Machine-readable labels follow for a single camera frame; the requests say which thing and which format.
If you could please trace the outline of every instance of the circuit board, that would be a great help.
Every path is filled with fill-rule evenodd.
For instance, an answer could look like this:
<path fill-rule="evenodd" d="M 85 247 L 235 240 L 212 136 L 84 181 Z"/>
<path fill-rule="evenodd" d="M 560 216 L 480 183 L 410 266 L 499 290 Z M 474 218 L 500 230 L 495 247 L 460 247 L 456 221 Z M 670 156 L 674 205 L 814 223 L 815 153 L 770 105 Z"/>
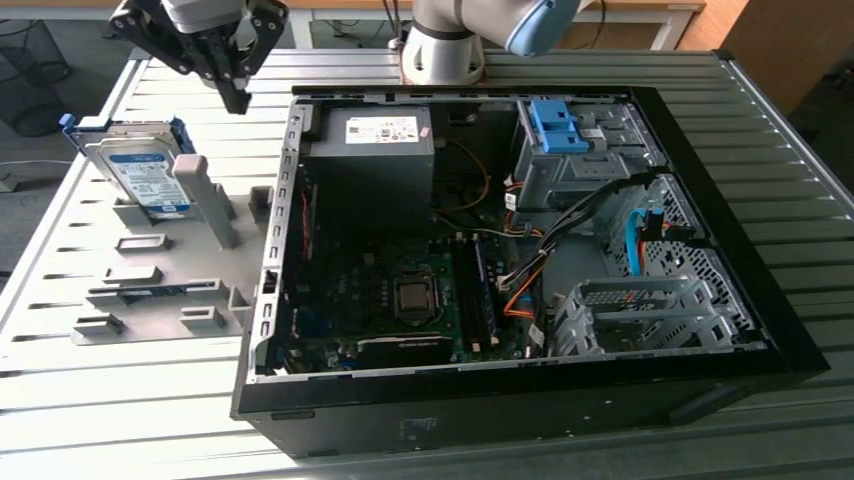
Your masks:
<path fill-rule="evenodd" d="M 340 245 L 319 249 L 310 280 L 296 286 L 298 342 L 288 347 L 288 360 L 298 371 L 368 368 L 358 361 L 359 351 L 366 342 L 390 339 L 396 347 L 408 339 L 447 342 L 451 355 L 442 363 L 520 358 L 524 330 L 516 319 L 498 316 L 484 321 L 495 323 L 488 334 L 480 332 L 488 340 L 472 340 L 466 297 L 480 292 L 459 288 L 455 269 L 462 267 L 454 253 L 466 242 L 476 242 L 486 288 L 504 271 L 498 237 L 399 240 L 358 251 Z M 484 307 L 499 310 L 491 304 Z M 399 348 L 388 349 L 391 356 L 395 351 Z"/>

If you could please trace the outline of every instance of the ram slot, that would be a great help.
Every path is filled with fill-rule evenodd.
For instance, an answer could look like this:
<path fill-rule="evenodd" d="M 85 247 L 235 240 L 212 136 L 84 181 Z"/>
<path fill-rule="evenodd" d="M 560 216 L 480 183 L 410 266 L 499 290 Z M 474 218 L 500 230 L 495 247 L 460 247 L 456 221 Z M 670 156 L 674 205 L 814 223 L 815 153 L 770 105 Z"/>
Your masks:
<path fill-rule="evenodd" d="M 451 259 L 463 339 L 468 349 L 479 353 L 488 349 L 494 342 L 491 322 L 486 317 L 478 252 L 470 239 L 459 239 L 451 243 Z"/>
<path fill-rule="evenodd" d="M 482 320 L 478 324 L 479 336 L 491 347 L 498 345 L 498 318 L 495 316 L 495 301 L 492 300 L 492 286 L 486 272 L 486 258 L 483 256 L 483 242 L 480 237 L 474 238 L 475 261 L 478 262 L 478 283 Z"/>

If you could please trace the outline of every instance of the power supply label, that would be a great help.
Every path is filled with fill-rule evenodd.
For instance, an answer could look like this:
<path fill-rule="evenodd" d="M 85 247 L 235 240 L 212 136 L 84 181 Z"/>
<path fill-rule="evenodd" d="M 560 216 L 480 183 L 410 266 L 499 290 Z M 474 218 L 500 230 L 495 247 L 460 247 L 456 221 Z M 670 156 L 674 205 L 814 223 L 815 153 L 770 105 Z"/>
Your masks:
<path fill-rule="evenodd" d="M 347 120 L 348 144 L 418 143 L 416 117 L 352 117 Z"/>
<path fill-rule="evenodd" d="M 124 188 L 155 218 L 180 218 L 189 200 L 172 177 L 171 164 L 160 153 L 111 155 L 109 161 Z"/>

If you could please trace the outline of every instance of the hard drive label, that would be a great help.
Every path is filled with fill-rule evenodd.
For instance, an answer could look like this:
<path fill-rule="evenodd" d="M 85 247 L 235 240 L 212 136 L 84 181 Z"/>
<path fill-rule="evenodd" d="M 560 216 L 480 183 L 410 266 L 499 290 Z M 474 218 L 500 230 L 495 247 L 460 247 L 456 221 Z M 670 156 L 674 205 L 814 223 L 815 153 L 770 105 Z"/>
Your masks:
<path fill-rule="evenodd" d="M 155 218 L 180 218 L 189 200 L 160 153 L 109 155 L 113 171 L 137 203 Z"/>

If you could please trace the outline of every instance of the open computer case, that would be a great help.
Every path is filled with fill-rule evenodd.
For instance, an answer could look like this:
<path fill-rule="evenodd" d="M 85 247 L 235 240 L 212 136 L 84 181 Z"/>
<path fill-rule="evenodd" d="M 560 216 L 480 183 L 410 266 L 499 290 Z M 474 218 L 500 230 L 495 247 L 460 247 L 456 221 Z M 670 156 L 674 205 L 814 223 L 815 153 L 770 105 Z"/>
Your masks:
<path fill-rule="evenodd" d="M 654 89 L 294 96 L 232 403 L 291 456 L 684 424 L 829 368 Z"/>

